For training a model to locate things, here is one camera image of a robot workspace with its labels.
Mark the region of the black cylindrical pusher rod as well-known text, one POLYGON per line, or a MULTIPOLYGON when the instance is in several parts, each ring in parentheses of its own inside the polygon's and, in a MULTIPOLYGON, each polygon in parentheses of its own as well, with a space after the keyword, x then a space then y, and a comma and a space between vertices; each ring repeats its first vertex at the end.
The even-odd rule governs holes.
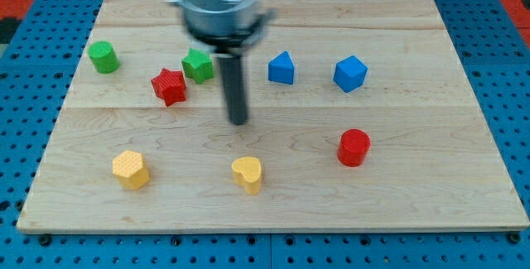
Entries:
POLYGON ((233 125, 243 125, 248 121, 248 105, 244 88, 242 57, 221 53, 217 55, 216 60, 221 75, 228 119, 233 125))

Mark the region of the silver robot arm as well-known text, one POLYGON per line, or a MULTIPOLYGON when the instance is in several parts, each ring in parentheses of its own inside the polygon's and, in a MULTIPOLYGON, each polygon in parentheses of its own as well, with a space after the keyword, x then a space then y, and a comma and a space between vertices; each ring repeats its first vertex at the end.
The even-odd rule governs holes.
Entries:
POLYGON ((214 55, 223 84, 229 121, 248 121, 243 58, 263 38, 275 17, 263 10, 261 0, 168 0, 181 8, 185 28, 214 55))

